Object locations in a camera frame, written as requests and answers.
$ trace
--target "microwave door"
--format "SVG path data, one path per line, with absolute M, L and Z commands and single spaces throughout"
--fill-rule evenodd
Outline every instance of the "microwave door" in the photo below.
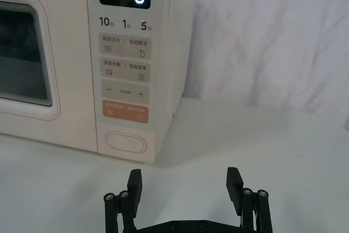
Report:
M 30 5 L 0 2 L 0 98 L 52 106 L 39 18 Z

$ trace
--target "bolt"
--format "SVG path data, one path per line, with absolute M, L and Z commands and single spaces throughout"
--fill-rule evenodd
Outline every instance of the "bolt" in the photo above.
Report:
M 245 195 L 251 195 L 252 192 L 251 192 L 251 190 L 249 190 L 249 189 L 245 189 L 245 190 L 244 190 L 244 194 L 245 194 Z
M 201 221 L 200 222 L 200 229 L 204 229 L 204 228 L 207 228 L 207 227 L 208 227 L 207 221 Z
M 172 229 L 178 229 L 179 228 L 179 223 L 177 221 L 174 221 L 171 223 L 171 228 Z
M 268 193 L 265 192 L 264 190 L 259 191 L 258 194 L 259 194 L 260 196 L 262 196 L 262 197 L 268 196 Z
M 105 196 L 105 200 L 111 200 L 113 198 L 114 198 L 114 196 L 112 194 L 109 194 L 109 195 Z
M 127 192 L 121 193 L 121 197 L 122 197 L 122 198 L 126 198 L 128 195 L 129 195 L 129 193 L 127 193 Z

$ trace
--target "door release button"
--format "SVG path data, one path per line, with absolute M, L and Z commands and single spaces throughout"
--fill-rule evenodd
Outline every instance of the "door release button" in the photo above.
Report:
M 109 132 L 105 135 L 105 142 L 116 150 L 142 154 L 147 149 L 147 144 L 139 136 L 120 132 Z

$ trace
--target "microwave side panel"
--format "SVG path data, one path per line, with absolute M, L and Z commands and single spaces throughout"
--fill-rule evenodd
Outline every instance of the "microwave side panel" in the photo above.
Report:
M 169 131 L 172 119 L 176 117 L 176 110 L 183 95 L 186 73 L 188 69 L 188 58 L 192 25 L 194 19 L 194 0 L 170 0 L 169 24 L 167 27 L 168 37 L 166 42 L 165 55 L 166 75 L 159 81 L 159 94 L 164 102 L 158 103 L 157 117 L 157 149 L 159 153 Z
M 43 17 L 38 28 L 48 46 L 45 57 L 49 62 L 49 74 L 54 78 L 50 87 L 57 97 L 53 103 L 60 110 L 54 118 L 44 119 L 41 117 L 44 106 L 1 99 L 10 103 L 12 108 L 35 110 L 27 110 L 24 114 L 20 111 L 0 113 L 0 133 L 96 152 L 87 1 L 35 2 L 42 7 L 35 8 L 34 5 L 39 16 Z

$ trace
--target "white tabletop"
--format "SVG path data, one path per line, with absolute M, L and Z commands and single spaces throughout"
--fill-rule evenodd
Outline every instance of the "white tabletop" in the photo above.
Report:
M 142 169 L 135 224 L 239 225 L 229 166 L 270 193 L 274 232 L 347 232 L 349 133 L 323 117 L 183 99 L 154 165 L 0 136 L 1 233 L 102 233 L 103 196 Z

